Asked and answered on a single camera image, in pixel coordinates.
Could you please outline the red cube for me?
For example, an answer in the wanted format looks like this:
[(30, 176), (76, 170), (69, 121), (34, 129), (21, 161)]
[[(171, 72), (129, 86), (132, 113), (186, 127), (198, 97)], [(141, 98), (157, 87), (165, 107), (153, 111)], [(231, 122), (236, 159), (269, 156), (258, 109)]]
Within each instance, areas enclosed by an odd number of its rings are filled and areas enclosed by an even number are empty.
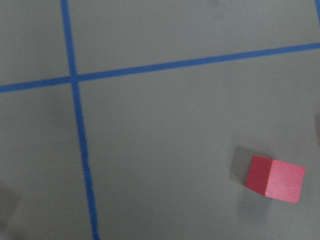
[(306, 169), (303, 166), (254, 155), (245, 186), (268, 198), (298, 203)]

